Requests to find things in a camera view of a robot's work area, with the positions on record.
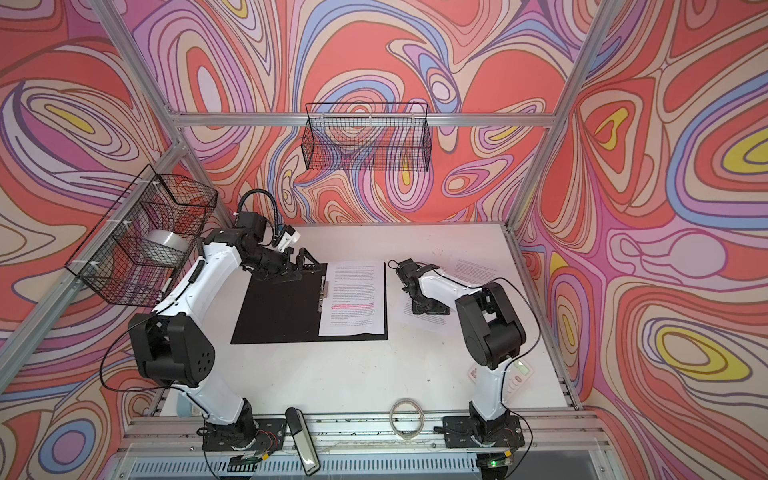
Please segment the white black lever arch folder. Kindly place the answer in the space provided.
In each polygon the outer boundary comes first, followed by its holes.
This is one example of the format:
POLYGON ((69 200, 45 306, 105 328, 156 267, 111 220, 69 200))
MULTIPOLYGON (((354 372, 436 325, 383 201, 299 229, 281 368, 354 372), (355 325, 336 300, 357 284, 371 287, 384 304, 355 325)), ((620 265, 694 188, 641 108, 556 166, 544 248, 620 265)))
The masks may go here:
POLYGON ((234 331, 232 345, 386 341, 389 335, 360 333, 322 336, 322 292, 327 265, 302 272, 292 281, 250 280, 234 331))

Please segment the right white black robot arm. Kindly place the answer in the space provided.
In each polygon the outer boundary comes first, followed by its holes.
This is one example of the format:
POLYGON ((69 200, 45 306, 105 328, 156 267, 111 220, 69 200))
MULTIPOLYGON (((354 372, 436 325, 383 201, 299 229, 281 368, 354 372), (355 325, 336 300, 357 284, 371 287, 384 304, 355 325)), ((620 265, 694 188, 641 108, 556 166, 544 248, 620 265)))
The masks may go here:
POLYGON ((484 427, 500 423, 509 413, 503 404, 506 368, 527 342, 503 286, 496 281, 471 286, 434 264, 412 259, 398 262, 395 273, 414 315, 457 315, 465 347, 477 364, 470 417, 484 427))

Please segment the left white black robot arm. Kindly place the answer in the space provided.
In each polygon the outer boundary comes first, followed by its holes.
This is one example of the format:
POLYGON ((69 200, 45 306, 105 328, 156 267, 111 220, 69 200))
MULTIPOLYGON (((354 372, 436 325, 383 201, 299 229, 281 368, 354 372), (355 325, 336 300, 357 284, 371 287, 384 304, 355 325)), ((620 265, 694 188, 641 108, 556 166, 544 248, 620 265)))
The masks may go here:
POLYGON ((236 227, 215 230, 202 241, 202 253, 174 290, 148 314, 137 314, 128 333, 140 375, 165 388, 176 386, 212 425, 229 426, 243 416, 246 400, 226 384, 215 367, 216 353, 202 323, 216 295, 237 270, 258 280, 295 281, 320 262, 293 246, 300 234, 283 230, 275 247, 263 235, 236 227))

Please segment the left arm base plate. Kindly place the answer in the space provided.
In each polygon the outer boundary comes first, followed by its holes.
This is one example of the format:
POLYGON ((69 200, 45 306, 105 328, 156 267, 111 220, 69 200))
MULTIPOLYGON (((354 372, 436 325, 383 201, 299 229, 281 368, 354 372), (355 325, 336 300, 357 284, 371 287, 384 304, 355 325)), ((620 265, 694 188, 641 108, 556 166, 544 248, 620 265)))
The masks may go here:
POLYGON ((206 452, 274 453, 282 449, 287 422, 282 418, 262 418, 252 427, 239 424, 214 425, 205 422, 196 431, 206 452))

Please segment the printed paper sheet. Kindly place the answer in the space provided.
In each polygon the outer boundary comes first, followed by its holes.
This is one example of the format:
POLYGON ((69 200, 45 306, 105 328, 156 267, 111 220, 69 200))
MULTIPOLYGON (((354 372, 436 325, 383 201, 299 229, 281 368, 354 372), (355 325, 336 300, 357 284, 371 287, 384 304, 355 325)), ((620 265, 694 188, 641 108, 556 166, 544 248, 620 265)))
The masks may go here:
POLYGON ((479 286, 498 276, 498 271, 492 266, 462 257, 453 258, 445 271, 449 276, 468 286, 479 286))
POLYGON ((381 261, 328 264, 320 337, 385 334, 385 276, 381 261))
POLYGON ((394 302, 395 320, 401 324, 439 335, 458 333, 458 317, 453 311, 448 314, 416 314, 412 310, 412 299, 402 291, 397 291, 394 302))

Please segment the printed paper sheet top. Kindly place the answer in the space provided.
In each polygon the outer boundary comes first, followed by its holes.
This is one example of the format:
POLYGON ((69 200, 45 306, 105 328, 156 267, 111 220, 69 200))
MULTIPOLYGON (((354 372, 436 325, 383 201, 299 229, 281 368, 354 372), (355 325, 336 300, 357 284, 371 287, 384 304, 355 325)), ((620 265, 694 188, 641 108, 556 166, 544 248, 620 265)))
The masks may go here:
POLYGON ((385 276, 381 261, 328 264, 320 337, 385 334, 385 276))

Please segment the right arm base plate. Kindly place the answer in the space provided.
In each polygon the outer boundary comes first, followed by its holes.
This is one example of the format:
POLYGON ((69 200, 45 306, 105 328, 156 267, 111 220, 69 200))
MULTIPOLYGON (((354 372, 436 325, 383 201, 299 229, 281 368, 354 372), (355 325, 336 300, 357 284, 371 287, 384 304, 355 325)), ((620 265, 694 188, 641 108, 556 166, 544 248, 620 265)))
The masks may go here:
POLYGON ((474 416, 445 416, 433 432, 443 436, 449 449, 506 448, 514 452, 526 444, 520 418, 514 415, 493 421, 474 416))

